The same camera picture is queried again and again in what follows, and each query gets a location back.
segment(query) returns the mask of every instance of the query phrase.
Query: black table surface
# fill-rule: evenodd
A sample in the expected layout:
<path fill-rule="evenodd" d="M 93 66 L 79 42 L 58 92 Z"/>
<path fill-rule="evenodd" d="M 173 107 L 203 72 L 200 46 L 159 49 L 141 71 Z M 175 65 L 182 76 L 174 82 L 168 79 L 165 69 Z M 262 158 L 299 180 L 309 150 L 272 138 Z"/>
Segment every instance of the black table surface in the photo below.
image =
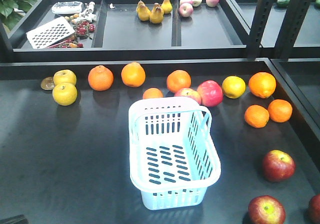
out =
<path fill-rule="evenodd" d="M 244 66 L 241 72 L 241 66 L 235 66 L 178 63 L 169 69 L 185 67 L 192 88 L 208 79 L 221 84 L 234 74 L 248 83 L 253 73 L 268 71 L 261 63 Z M 162 69 L 144 67 L 149 73 Z M 160 75 L 147 75 L 139 88 L 123 85 L 117 69 L 114 84 L 104 92 L 93 91 L 79 75 L 78 98 L 67 107 L 57 105 L 51 91 L 40 89 L 40 77 L 0 80 L 0 217 L 23 214 L 31 224 L 249 224 L 250 200 L 271 195 L 284 205 L 286 224 L 309 224 L 306 209 L 319 191 L 319 171 L 290 122 L 269 121 L 261 129 L 245 123 L 247 107 L 267 107 L 282 98 L 276 92 L 260 99 L 248 87 L 239 99 L 224 98 L 210 108 L 221 177 L 208 187 L 203 202 L 160 211 L 144 207 L 130 180 L 128 109 L 150 87 L 172 96 L 164 75 L 168 67 Z M 272 149 L 289 153 L 297 164 L 294 176 L 281 183 L 262 176 L 262 158 Z"/>

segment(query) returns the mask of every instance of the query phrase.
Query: coin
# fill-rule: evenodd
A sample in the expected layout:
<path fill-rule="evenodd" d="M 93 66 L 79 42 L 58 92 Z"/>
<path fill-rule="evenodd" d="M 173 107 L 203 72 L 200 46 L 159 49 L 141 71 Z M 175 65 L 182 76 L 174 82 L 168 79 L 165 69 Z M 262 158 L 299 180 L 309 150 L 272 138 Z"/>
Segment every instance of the coin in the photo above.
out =
<path fill-rule="evenodd" d="M 53 77 L 44 78 L 41 81 L 40 87 L 44 90 L 53 90 L 55 84 Z"/>

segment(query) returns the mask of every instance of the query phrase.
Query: black tray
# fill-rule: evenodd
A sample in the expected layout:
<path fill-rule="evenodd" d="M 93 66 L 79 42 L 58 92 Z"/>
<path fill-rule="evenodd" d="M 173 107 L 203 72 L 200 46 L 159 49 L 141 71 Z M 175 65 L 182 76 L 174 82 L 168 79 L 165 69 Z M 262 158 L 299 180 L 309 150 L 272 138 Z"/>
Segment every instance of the black tray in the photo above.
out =
<path fill-rule="evenodd" d="M 258 0 L 231 1 L 233 4 L 235 4 L 237 10 L 239 10 L 239 13 L 244 18 L 247 26 L 251 27 Z M 305 54 L 307 48 L 310 47 L 312 49 L 320 46 L 320 36 L 318 35 L 317 29 L 314 28 L 314 26 L 320 22 L 320 9 L 315 8 L 315 0 L 312 1 L 313 2 L 310 3 L 301 30 L 294 44 L 294 47 L 296 47 L 297 49 L 292 52 L 292 56 L 310 56 L 312 55 L 311 51 L 308 52 L 308 55 Z M 265 50 L 268 50 L 268 48 L 275 46 L 286 13 L 286 8 L 277 7 L 275 2 L 276 0 L 274 0 L 274 4 L 272 5 L 261 41 L 262 47 L 267 48 Z"/>
<path fill-rule="evenodd" d="M 320 127 L 320 59 L 273 59 L 272 62 Z"/>
<path fill-rule="evenodd" d="M 286 224 L 311 223 L 308 201 L 320 192 L 319 130 L 268 59 L 140 61 L 147 79 L 139 88 L 121 82 L 127 63 L 1 64 L 1 217 L 24 214 L 33 224 L 249 224 L 250 200 L 271 195 L 284 205 Z M 89 70 L 98 64 L 115 75 L 108 91 L 96 92 L 88 85 Z M 40 89 L 40 82 L 65 68 L 76 73 L 79 94 L 73 105 L 62 107 L 51 91 Z M 259 71 L 273 73 L 277 88 L 268 99 L 253 96 L 247 88 L 239 99 L 224 98 L 210 108 L 220 179 L 198 206 L 149 211 L 130 181 L 128 109 L 150 87 L 172 96 L 166 77 L 176 69 L 191 74 L 193 88 L 208 79 L 221 84 L 235 74 L 248 83 Z M 289 122 L 269 121 L 262 129 L 245 123 L 248 106 L 267 107 L 276 98 L 292 103 Z M 272 149 L 288 152 L 297 164 L 294 176 L 282 183 L 262 177 L 262 158 Z"/>
<path fill-rule="evenodd" d="M 135 9 L 139 0 L 78 0 L 96 3 L 93 39 L 85 40 L 82 49 L 32 49 L 25 33 L 57 17 L 50 9 L 58 1 L 72 0 L 39 0 L 9 34 L 16 62 L 245 56 L 248 28 L 230 0 L 220 0 L 215 8 L 207 7 L 203 0 L 189 18 L 180 17 L 179 0 L 171 0 L 171 14 L 158 25 L 138 19 Z M 153 3 L 163 0 L 143 1 L 152 8 Z"/>

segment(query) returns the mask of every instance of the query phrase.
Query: green plant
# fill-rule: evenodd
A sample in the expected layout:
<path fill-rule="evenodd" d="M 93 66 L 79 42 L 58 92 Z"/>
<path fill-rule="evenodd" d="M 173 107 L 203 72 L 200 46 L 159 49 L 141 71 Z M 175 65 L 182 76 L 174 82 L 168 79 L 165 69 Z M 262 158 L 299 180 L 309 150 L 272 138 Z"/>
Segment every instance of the green plant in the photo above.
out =
<path fill-rule="evenodd" d="M 2 23 L 9 29 L 22 19 L 23 15 L 16 12 L 14 9 L 20 9 L 28 12 L 36 0 L 0 0 L 0 19 Z"/>

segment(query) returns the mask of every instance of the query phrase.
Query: green fruit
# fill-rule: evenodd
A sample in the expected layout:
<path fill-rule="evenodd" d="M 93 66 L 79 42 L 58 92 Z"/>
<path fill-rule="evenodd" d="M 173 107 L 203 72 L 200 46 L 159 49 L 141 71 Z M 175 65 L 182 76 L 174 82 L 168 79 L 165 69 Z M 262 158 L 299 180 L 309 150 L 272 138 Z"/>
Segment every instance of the green fruit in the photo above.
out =
<path fill-rule="evenodd" d="M 290 0 L 277 0 L 276 5 L 279 8 L 286 8 L 288 6 L 289 2 L 290 2 Z"/>
<path fill-rule="evenodd" d="M 320 8 L 320 0 L 315 0 L 315 7 Z"/>

